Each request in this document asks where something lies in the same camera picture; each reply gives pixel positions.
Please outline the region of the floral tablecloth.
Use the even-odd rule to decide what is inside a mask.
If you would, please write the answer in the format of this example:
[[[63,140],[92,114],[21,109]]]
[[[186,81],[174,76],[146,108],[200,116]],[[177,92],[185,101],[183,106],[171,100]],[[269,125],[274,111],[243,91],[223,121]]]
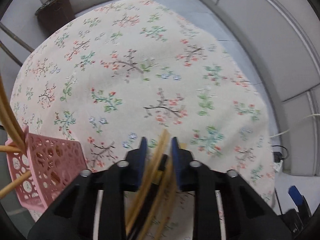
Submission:
[[[29,132],[78,141],[91,172],[163,129],[211,170],[236,170],[270,206],[267,107],[217,39],[153,0],[121,0],[53,33],[24,62],[10,105]],[[193,239],[195,193],[177,187],[161,238]]]

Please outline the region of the black chopstick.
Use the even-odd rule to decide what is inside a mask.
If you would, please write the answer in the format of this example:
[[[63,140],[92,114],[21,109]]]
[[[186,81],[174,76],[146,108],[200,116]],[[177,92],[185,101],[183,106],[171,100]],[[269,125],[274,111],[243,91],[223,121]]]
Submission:
[[[141,230],[146,225],[148,217],[151,215],[152,206],[156,202],[156,197],[159,193],[159,188],[164,178],[168,156],[163,154],[160,163],[157,165],[157,171],[153,176],[146,197],[144,198],[143,205],[141,206],[137,217],[134,220],[133,227],[130,229],[127,239],[138,239]]]

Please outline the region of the black trash bin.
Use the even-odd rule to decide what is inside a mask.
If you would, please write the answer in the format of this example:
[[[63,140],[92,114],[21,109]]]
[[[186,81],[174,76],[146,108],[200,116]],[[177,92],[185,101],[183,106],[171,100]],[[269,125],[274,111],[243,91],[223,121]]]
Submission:
[[[36,10],[35,16],[47,36],[75,19],[70,0],[47,0]]]

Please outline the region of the white power strip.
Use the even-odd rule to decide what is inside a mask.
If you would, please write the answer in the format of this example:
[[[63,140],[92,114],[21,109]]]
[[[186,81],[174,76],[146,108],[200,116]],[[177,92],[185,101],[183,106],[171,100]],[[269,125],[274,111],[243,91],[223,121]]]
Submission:
[[[279,162],[274,162],[272,167],[275,173],[281,172],[283,170],[283,161],[280,160]]]

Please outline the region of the pink perforated utensil holder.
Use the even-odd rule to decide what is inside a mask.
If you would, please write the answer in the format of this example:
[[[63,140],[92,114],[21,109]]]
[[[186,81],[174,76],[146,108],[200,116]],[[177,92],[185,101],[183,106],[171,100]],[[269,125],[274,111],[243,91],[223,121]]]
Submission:
[[[7,153],[12,180],[30,171],[31,176],[15,188],[22,207],[44,212],[72,180],[87,168],[78,141],[46,137],[24,128],[26,152]]]

